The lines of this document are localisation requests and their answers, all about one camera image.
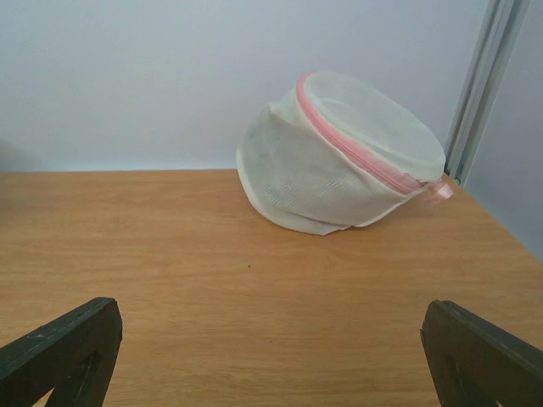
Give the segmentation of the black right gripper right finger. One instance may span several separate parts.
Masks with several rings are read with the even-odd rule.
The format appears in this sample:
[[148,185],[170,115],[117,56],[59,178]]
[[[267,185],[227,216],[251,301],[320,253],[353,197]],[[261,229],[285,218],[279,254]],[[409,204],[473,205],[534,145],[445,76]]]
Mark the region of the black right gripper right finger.
[[442,406],[541,406],[542,351],[451,301],[434,300],[421,342]]

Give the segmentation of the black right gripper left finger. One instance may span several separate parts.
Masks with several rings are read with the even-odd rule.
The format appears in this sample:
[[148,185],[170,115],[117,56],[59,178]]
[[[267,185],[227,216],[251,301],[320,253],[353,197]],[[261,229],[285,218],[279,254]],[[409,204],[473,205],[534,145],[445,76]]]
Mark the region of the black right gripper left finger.
[[94,298],[1,347],[1,405],[101,406],[122,341],[113,298]]

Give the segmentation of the white pink-zipper laundry bag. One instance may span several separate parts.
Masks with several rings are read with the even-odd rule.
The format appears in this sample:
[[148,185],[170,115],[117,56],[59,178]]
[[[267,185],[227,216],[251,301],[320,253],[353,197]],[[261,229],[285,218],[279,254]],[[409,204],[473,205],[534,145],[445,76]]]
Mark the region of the white pink-zipper laundry bag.
[[236,154],[255,210],[325,236],[369,226],[419,195],[452,196],[445,152],[414,114],[353,76],[301,76],[255,117]]

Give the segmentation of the aluminium frame post right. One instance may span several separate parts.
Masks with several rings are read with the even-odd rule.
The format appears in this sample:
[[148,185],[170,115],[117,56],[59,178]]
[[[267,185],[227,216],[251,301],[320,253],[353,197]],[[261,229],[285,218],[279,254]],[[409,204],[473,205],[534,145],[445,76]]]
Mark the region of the aluminium frame post right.
[[445,145],[445,173],[462,184],[523,26],[529,0],[490,1]]

